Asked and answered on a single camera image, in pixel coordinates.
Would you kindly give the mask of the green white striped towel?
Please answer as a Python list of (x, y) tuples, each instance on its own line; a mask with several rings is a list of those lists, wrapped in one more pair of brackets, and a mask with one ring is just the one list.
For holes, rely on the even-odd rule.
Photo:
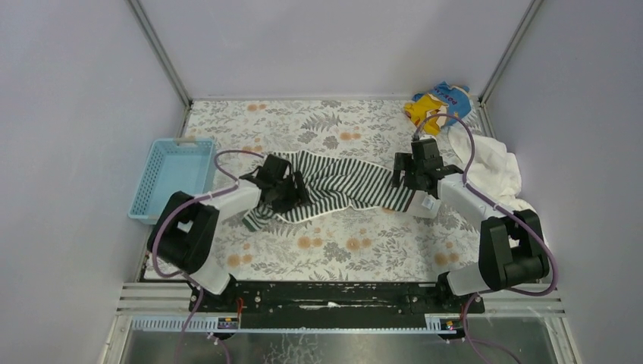
[(385, 208), (419, 218), (436, 218), (441, 203), (423, 191), (392, 187), (393, 171), (357, 158), (335, 158), (300, 150), (276, 152), (303, 175), (311, 203), (288, 212), (258, 206), (243, 216), (250, 231), (259, 231), (273, 220), (297, 224), (331, 212), (352, 208)]

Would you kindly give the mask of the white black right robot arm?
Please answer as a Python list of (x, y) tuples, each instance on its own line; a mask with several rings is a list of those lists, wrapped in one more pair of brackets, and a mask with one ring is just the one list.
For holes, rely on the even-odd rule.
[(468, 181), (465, 171), (444, 164), (435, 140), (415, 138), (411, 148), (396, 153), (392, 186), (445, 202), (479, 233), (477, 261), (439, 275), (436, 288), (443, 295), (511, 289), (549, 275), (550, 260), (535, 212), (511, 212), (493, 202)]

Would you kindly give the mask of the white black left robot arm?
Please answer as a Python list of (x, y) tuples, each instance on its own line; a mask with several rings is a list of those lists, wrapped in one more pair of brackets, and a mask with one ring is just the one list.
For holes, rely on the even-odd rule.
[(158, 262), (176, 267), (176, 275), (210, 294), (222, 294), (234, 279), (215, 259), (214, 240), (223, 221), (258, 207), (284, 213), (310, 203), (309, 193), (293, 162), (269, 154), (249, 173), (232, 178), (232, 185), (220, 190), (192, 196), (183, 191), (173, 193), (148, 239), (152, 267), (162, 278)]

